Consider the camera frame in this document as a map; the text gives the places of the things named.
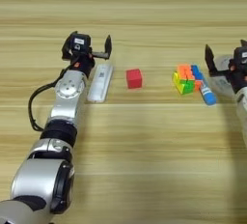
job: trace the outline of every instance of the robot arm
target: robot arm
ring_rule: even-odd
[[[63,58],[70,60],[71,67],[56,82],[55,104],[40,139],[14,177],[11,200],[0,203],[0,224],[48,224],[54,214],[63,213],[70,205],[78,114],[95,65],[90,43],[89,36],[74,32],[63,46]],[[110,37],[106,44],[104,58],[108,59]]]
[[[206,64],[211,77],[225,76],[232,85],[236,102],[236,113],[242,125],[244,142],[247,147],[247,42],[235,49],[227,70],[218,70],[213,61],[211,48],[206,46]]]

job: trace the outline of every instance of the blue marker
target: blue marker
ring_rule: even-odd
[[[216,103],[216,95],[211,92],[208,87],[208,84],[203,76],[203,84],[200,87],[200,92],[205,100],[207,105],[213,105]]]

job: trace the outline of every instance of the wire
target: wire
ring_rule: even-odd
[[[36,120],[34,119],[34,116],[33,116],[33,111],[32,111],[32,103],[33,103],[33,100],[34,98],[39,95],[40,93],[42,93],[43,91],[45,90],[48,90],[50,88],[55,88],[56,84],[58,83],[58,81],[63,78],[63,76],[65,75],[65,73],[71,69],[74,64],[78,61],[78,59],[74,59],[69,66],[67,66],[65,69],[63,69],[61,72],[60,72],[60,75],[58,76],[58,78],[56,80],[54,80],[53,82],[51,83],[48,83],[48,84],[45,84],[41,87],[39,87],[29,98],[29,101],[28,101],[28,116],[29,116],[29,120],[30,120],[30,123],[31,123],[31,126],[33,128],[33,130],[35,131],[43,131],[43,128],[40,127],[37,123],[36,123]]]

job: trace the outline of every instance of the wooden table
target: wooden table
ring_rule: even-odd
[[[206,72],[206,43],[233,53],[246,39],[246,8],[246,0],[0,0],[0,198],[39,138],[28,98],[67,65],[61,48],[78,30],[95,50],[112,36],[115,71],[107,101],[84,105],[73,202],[54,221],[246,223],[247,153],[234,103],[220,97],[207,107],[171,80],[179,63]],[[144,87],[127,90],[125,70],[135,68]],[[40,124],[53,101],[52,91],[35,101]]]

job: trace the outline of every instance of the red cube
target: red cube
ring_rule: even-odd
[[[141,88],[143,84],[142,73],[139,69],[126,71],[128,89]]]

